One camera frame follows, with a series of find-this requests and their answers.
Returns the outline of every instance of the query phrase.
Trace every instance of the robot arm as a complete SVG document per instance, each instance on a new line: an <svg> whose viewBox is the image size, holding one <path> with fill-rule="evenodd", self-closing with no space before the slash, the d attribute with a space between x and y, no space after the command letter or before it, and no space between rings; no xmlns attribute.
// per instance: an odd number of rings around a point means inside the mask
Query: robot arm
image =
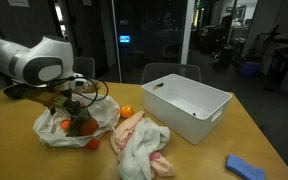
<svg viewBox="0 0 288 180"><path fill-rule="evenodd" d="M73 50L68 41L43 37L29 49L0 39L0 72L20 82L37 86L65 79L73 73ZM70 89L69 83L58 90Z"/></svg>

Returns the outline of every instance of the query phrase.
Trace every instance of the blue sponge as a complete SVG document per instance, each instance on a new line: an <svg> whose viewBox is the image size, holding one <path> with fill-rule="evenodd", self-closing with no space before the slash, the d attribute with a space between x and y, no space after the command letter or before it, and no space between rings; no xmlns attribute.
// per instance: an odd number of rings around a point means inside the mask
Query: blue sponge
<svg viewBox="0 0 288 180"><path fill-rule="evenodd" d="M226 161L226 168L235 172L243 179L246 180L264 180L264 170L261 168L256 168L241 158L229 154Z"/></svg>

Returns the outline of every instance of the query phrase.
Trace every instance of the table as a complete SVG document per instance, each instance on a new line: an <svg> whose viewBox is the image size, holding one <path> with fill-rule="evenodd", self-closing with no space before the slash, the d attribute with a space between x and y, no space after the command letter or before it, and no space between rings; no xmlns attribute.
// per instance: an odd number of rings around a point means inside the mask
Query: table
<svg viewBox="0 0 288 180"><path fill-rule="evenodd" d="M108 86L120 106L143 109L140 85ZM109 143L111 132L101 138L97 150L48 147L32 130L44 110L41 104L11 100L0 91L0 179L121 179ZM163 125L149 113L145 116ZM288 167L234 95L222 121L200 144L194 146L172 131L161 153L176 170L168 179L240 179L225 169L228 154L264 168L266 179L288 179Z"/></svg>

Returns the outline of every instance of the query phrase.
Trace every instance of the floor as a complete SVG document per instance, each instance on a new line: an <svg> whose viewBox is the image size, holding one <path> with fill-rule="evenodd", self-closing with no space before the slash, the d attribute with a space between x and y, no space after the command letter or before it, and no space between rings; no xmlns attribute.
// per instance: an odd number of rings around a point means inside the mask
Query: floor
<svg viewBox="0 0 288 180"><path fill-rule="evenodd" d="M267 137L288 165L288 94L262 74L243 76L232 65L218 65L218 60L210 55L203 55L196 49L191 53L189 64L201 68L202 83L233 92L259 127L282 127ZM134 72L125 70L123 75L129 77L130 83L139 84L142 68L134 69ZM113 67L99 79L117 82L117 77L116 67ZM0 89L4 86L0 78Z"/></svg>

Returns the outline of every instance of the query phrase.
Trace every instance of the plastic bag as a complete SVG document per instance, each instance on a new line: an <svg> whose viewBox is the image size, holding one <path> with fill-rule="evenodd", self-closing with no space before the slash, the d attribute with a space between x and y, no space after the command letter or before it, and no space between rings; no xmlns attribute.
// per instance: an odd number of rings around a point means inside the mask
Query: plastic bag
<svg viewBox="0 0 288 180"><path fill-rule="evenodd" d="M95 94L83 94L88 98L94 98ZM83 104L89 104L91 101L79 95L73 94L72 99ZM96 101L87 108L90 115L97 121L99 128L94 134L89 136L66 137L66 132L60 127L63 119L70 117L70 114L62 109L56 109L52 116L46 109L35 121L33 130L39 135L40 141L49 146L57 147L84 147L91 138L99 139L105 131L114 130L119 118L119 105L110 96L101 101Z"/></svg>

